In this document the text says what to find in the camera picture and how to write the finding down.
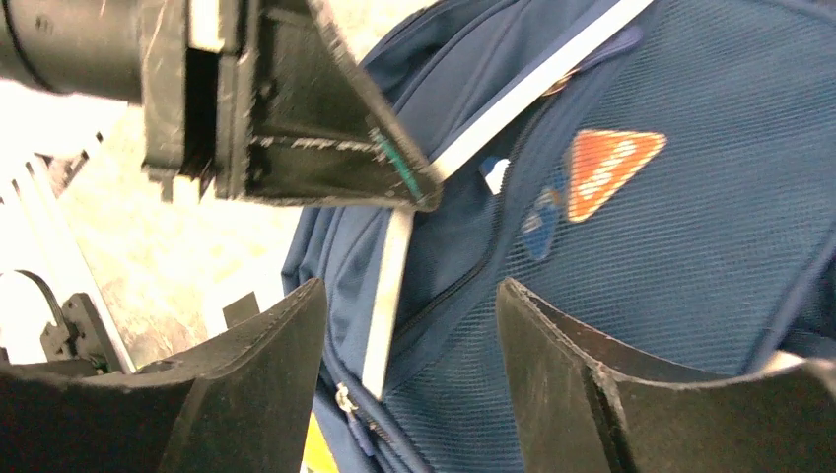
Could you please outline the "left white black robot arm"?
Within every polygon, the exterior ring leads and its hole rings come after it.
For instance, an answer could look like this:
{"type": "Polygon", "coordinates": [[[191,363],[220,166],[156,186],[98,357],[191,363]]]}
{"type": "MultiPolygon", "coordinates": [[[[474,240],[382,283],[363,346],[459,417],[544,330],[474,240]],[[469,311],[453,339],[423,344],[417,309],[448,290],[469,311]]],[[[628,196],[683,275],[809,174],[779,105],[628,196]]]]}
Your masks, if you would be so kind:
{"type": "Polygon", "coordinates": [[[5,1],[1,75],[138,103],[143,171],[217,198],[428,212],[443,181],[324,1],[5,1]]]}

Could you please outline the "navy blue backpack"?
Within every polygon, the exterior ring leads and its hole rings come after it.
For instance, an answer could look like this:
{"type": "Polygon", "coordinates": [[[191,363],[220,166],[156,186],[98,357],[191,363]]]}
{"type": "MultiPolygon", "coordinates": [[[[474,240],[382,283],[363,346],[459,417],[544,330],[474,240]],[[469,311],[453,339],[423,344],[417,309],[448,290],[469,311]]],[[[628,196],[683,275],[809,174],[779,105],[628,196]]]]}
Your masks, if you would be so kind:
{"type": "Polygon", "coordinates": [[[694,370],[835,366],[833,2],[440,1],[363,64],[444,192],[410,216],[302,213],[283,280],[327,291],[313,413],[339,472],[527,472],[507,279],[694,370]],[[572,223],[585,129],[667,143],[572,223]],[[545,187],[563,215],[535,261],[522,225],[545,187]]]}

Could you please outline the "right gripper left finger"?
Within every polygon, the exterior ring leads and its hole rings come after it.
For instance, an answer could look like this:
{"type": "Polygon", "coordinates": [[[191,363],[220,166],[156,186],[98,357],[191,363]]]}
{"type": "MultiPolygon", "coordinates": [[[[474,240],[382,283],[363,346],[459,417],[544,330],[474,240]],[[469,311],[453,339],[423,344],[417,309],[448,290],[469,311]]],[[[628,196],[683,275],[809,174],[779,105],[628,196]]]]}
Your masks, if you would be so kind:
{"type": "Polygon", "coordinates": [[[311,279],[138,372],[76,358],[1,366],[5,472],[297,472],[327,316],[311,279]]]}

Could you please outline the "orange triangular card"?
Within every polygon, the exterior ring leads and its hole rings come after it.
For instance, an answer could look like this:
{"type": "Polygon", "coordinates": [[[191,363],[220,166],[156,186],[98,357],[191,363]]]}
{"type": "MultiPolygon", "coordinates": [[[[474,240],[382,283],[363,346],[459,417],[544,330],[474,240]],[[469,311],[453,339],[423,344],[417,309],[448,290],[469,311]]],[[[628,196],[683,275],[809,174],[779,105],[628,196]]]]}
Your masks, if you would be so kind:
{"type": "Polygon", "coordinates": [[[657,132],[579,131],[569,155],[568,220],[581,223],[591,217],[666,143],[667,137],[657,132]]]}

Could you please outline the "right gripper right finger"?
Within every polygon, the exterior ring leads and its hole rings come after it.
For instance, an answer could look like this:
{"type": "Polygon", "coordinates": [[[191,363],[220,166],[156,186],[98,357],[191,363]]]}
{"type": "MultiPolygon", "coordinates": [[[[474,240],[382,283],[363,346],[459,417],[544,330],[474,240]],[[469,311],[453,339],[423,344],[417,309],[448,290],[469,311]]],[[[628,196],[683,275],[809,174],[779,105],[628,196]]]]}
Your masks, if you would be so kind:
{"type": "Polygon", "coordinates": [[[499,334],[527,472],[831,472],[835,366],[721,376],[626,345],[514,279],[499,334]]]}

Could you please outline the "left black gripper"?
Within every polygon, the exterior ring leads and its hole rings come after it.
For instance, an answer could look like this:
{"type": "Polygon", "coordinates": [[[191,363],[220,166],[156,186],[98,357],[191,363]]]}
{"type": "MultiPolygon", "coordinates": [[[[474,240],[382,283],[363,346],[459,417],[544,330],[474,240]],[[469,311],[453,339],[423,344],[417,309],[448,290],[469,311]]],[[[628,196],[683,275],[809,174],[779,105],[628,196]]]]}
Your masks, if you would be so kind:
{"type": "Polygon", "coordinates": [[[327,2],[142,1],[138,22],[142,170],[163,201],[182,181],[188,199],[439,206],[441,178],[327,2]]]}

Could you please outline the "blue triangular card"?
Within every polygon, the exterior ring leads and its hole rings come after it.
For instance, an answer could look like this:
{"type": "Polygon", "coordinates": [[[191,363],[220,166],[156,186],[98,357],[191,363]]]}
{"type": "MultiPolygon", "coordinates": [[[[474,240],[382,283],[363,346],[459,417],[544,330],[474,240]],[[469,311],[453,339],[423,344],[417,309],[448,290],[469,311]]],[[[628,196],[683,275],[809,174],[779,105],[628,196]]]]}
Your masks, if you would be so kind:
{"type": "Polygon", "coordinates": [[[522,223],[522,245],[532,260],[549,255],[562,215],[560,193],[553,187],[543,188],[522,223]]]}

